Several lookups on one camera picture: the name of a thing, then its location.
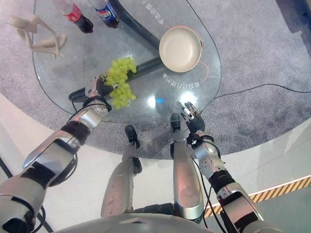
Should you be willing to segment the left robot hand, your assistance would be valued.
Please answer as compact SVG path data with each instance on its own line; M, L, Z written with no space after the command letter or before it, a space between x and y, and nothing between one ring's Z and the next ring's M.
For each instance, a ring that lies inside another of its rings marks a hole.
M104 97L106 99L111 99L110 94L115 90L115 86L106 85L106 76L101 76L100 74L89 78L85 85L85 95L87 98L94 96Z

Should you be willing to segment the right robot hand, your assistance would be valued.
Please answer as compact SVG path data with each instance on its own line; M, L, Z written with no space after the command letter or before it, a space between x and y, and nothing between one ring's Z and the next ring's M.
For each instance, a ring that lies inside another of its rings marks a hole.
M190 133L205 131L205 122L202 119L200 112L191 102L188 101L184 103L181 116L185 120Z

